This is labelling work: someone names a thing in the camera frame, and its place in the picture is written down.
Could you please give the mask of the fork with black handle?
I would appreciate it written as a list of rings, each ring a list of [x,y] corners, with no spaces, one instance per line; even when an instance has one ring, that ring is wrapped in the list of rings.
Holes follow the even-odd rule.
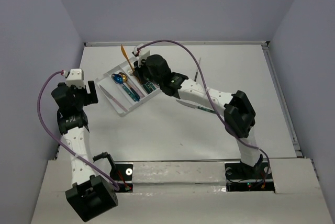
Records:
[[[143,84],[142,87],[144,88],[144,90],[147,92],[147,94],[152,93],[151,88],[149,88],[146,84]]]

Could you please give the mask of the fork with teal handle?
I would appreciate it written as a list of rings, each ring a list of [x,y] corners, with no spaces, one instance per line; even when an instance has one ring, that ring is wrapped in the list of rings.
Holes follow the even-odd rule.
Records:
[[[155,86],[151,82],[146,82],[145,86],[149,89],[150,92],[153,92],[156,90]]]

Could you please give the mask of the gold spoon teal handle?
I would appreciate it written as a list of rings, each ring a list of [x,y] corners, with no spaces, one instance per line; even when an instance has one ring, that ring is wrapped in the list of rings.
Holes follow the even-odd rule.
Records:
[[[137,99],[137,101],[139,101],[140,100],[140,96],[138,95],[138,93],[133,89],[133,87],[128,82],[127,75],[125,73],[123,73],[123,72],[119,72],[119,74],[121,75],[123,82],[128,85],[128,87],[130,88],[131,92],[134,94],[134,96]]]

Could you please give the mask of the orange plastic knife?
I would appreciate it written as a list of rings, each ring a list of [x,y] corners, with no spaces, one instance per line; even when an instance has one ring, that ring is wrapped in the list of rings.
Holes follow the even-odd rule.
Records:
[[[133,64],[130,62],[130,59],[129,59],[129,57],[128,57],[128,55],[127,55],[125,49],[124,49],[124,46],[123,46],[122,44],[120,45],[120,49],[121,49],[121,52],[122,52],[124,58],[127,60],[128,65],[130,66],[130,73],[133,74],[133,72],[134,72],[134,70],[135,70],[135,69],[134,69],[134,66],[133,66]]]

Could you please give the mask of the blue spoon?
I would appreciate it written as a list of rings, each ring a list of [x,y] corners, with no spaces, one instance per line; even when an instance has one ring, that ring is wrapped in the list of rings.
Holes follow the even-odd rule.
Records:
[[[112,74],[111,77],[112,77],[112,79],[113,79],[116,83],[120,84],[121,87],[122,87],[123,84],[125,85],[125,83],[123,82],[122,77],[121,77],[120,74]]]

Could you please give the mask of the knife with teal handle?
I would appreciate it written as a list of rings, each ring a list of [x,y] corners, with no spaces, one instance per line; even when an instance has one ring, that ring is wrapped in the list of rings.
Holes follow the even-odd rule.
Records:
[[[191,104],[191,103],[188,103],[188,102],[185,102],[185,101],[182,101],[182,100],[176,100],[179,104],[183,105],[183,106],[186,106],[186,107],[189,107],[189,108],[193,108],[193,109],[198,109],[198,110],[202,110],[202,111],[206,111],[208,113],[212,113],[214,114],[215,111],[212,110],[212,109],[209,109],[209,108],[205,108],[205,107],[202,107],[202,106],[198,106],[198,105],[194,105],[194,104]]]

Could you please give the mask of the gold fork teal handle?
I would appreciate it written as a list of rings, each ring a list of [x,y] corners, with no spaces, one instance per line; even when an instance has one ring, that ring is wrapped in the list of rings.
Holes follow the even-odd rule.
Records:
[[[139,84],[141,84],[141,85],[144,84],[144,82],[142,81],[141,78],[137,77],[136,75],[135,75],[135,78],[136,78],[136,80],[138,81]]]

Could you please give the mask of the silver spoon pink handle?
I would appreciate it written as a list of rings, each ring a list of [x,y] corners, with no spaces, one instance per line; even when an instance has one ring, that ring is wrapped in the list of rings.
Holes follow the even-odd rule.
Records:
[[[129,83],[129,86],[134,89],[134,91],[139,95],[140,98],[144,98],[144,94],[135,85]]]

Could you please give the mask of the silver spoon teal handle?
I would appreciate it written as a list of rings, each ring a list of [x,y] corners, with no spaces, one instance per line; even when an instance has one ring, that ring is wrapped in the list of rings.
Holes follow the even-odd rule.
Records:
[[[133,101],[135,101],[135,102],[137,102],[138,100],[137,100],[137,98],[135,97],[135,95],[130,91],[130,89],[126,86],[126,85],[122,85],[122,88],[124,89],[124,91],[130,96],[130,98],[133,100]]]

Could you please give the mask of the dark slim knife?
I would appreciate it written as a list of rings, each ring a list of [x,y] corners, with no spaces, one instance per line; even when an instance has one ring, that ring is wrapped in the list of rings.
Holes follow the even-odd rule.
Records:
[[[201,59],[202,59],[201,57],[198,59],[198,65],[200,65]],[[197,81],[198,74],[199,74],[199,68],[197,67],[196,73],[195,73],[195,76],[194,76],[194,81],[195,82]]]

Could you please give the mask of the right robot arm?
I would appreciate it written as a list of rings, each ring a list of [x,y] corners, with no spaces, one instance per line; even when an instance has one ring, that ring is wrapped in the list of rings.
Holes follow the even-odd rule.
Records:
[[[158,54],[136,60],[133,74],[143,83],[158,85],[167,96],[211,108],[224,120],[226,131],[237,138],[242,174],[253,178],[260,172],[263,155],[256,147],[255,111],[244,92],[226,93],[205,88],[186,75],[172,72],[167,61]]]

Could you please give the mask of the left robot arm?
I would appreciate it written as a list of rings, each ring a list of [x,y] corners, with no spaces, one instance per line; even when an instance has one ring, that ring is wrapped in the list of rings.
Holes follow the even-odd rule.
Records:
[[[108,162],[94,165],[91,155],[88,118],[84,107],[98,103],[95,84],[83,87],[59,83],[51,93],[58,105],[57,123],[62,146],[72,155],[72,186],[66,199],[83,222],[118,206],[119,185],[112,178],[116,167]]]

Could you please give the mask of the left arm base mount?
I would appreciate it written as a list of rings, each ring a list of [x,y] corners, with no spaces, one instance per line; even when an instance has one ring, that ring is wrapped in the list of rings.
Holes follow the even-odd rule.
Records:
[[[110,177],[119,184],[120,193],[132,193],[133,192],[133,163],[129,162],[115,162],[108,152],[103,152],[99,155],[93,156],[93,162],[98,160],[107,159],[111,170],[109,172]]]

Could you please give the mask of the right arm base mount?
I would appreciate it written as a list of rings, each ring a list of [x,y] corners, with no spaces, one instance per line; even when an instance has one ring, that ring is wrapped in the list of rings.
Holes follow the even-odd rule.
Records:
[[[267,162],[257,170],[240,162],[225,164],[226,188],[228,192],[275,192],[271,170],[267,176]]]

